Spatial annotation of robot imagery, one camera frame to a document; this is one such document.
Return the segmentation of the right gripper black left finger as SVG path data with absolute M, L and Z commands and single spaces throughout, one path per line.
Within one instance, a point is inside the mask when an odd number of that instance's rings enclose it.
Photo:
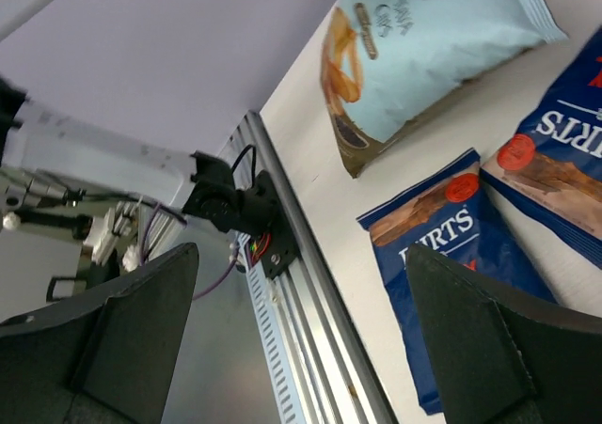
M 199 266 L 181 243 L 133 272 L 1 323 L 4 423 L 158 423 Z

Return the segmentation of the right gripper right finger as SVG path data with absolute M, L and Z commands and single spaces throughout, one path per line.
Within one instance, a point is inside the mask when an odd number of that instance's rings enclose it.
M 447 422 L 600 422 L 600 318 L 423 245 L 406 273 Z

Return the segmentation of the light blue cassava chips bag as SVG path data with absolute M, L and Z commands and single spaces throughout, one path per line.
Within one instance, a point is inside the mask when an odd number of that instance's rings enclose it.
M 545 0 L 338 0 L 320 83 L 351 176 L 466 83 L 564 39 Z

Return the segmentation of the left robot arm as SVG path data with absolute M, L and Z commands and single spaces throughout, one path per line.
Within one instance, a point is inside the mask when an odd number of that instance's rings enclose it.
M 224 229 L 289 216 L 282 179 L 232 186 L 217 154 L 259 110 L 336 0 L 1 0 L 4 165 L 186 210 Z

